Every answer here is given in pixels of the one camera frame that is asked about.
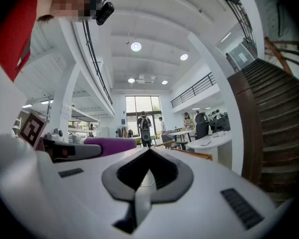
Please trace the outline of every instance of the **window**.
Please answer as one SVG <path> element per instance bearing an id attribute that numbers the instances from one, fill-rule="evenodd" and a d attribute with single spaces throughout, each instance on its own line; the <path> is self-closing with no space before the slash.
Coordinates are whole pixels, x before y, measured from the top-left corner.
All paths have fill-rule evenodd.
<path id="1" fill-rule="evenodd" d="M 129 129 L 133 130 L 134 134 L 140 135 L 140 131 L 137 128 L 137 119 L 141 117 L 142 111 L 146 112 L 146 116 L 151 121 L 150 134 L 156 135 L 157 132 L 161 132 L 161 124 L 158 119 L 162 117 L 159 97 L 126 97 L 127 125 Z"/>

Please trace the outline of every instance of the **purple cushion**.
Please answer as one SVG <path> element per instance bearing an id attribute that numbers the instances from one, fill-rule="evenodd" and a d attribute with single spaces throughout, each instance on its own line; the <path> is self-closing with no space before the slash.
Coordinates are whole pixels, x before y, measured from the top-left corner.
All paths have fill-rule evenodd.
<path id="1" fill-rule="evenodd" d="M 109 156 L 136 148 L 136 140 L 133 138 L 88 137 L 84 141 L 84 144 L 100 145 L 103 149 L 103 152 L 98 157 Z"/>

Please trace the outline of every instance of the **paper on table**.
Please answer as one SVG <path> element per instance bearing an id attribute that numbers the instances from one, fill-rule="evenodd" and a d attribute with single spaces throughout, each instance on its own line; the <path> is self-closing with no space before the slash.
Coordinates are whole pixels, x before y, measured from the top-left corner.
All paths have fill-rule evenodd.
<path id="1" fill-rule="evenodd" d="M 211 143 L 210 140 L 202 140 L 202 141 L 200 142 L 200 146 L 207 146 L 209 143 Z"/>

